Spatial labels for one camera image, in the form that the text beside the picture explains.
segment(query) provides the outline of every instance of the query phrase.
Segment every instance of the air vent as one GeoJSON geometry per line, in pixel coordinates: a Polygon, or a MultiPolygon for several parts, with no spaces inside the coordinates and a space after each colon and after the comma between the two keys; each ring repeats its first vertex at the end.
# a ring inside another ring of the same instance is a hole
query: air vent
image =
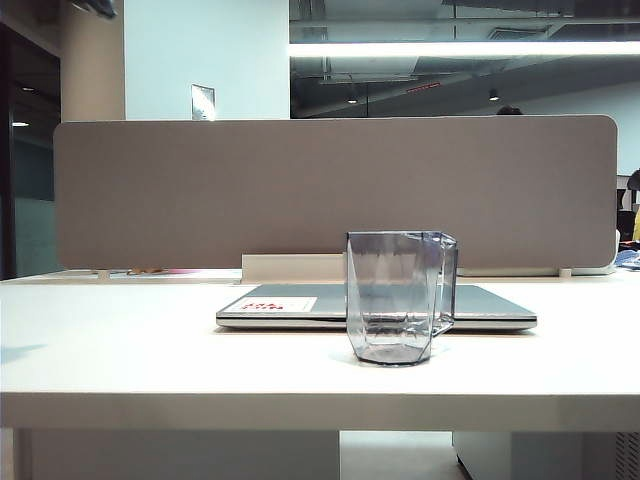
{"type": "Polygon", "coordinates": [[[640,433],[616,434],[616,480],[640,480],[640,433]]]}
{"type": "Polygon", "coordinates": [[[524,40],[531,39],[547,33],[547,29],[528,29],[528,28],[494,28],[489,34],[491,40],[524,40]]]}

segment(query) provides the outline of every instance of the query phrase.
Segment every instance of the gray fabric partition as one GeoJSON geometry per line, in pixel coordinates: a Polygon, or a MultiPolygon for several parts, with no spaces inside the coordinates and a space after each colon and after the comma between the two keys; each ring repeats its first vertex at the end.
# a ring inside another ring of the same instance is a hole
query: gray fabric partition
{"type": "Polygon", "coordinates": [[[349,230],[443,229],[464,268],[597,267],[615,232],[604,116],[66,123],[68,268],[239,267],[349,230]]]}

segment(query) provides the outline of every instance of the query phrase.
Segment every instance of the silver laptop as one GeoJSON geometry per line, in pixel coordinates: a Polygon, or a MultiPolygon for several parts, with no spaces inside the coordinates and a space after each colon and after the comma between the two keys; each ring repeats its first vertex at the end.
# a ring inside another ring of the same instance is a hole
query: silver laptop
{"type": "MultiPolygon", "coordinates": [[[[216,313],[222,327],[346,329],[342,284],[261,285],[216,313]]],[[[456,286],[454,329],[523,330],[537,316],[476,285],[456,286]]]]}

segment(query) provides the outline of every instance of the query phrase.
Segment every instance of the white desk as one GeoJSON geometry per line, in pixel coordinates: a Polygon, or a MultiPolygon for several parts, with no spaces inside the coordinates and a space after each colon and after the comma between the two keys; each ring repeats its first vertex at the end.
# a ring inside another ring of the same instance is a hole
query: white desk
{"type": "Polygon", "coordinates": [[[346,334],[218,329],[247,286],[5,282],[2,426],[640,430],[640,274],[461,281],[536,311],[538,327],[447,334],[427,363],[381,368],[346,334]]]}

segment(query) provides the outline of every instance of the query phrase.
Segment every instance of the floor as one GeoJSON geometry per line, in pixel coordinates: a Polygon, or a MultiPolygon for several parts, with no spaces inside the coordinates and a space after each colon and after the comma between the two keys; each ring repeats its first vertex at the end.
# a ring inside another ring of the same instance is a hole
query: floor
{"type": "MultiPolygon", "coordinates": [[[[2,430],[2,480],[14,480],[11,431],[2,430]]],[[[465,480],[450,432],[341,432],[341,479],[465,480]]]]}

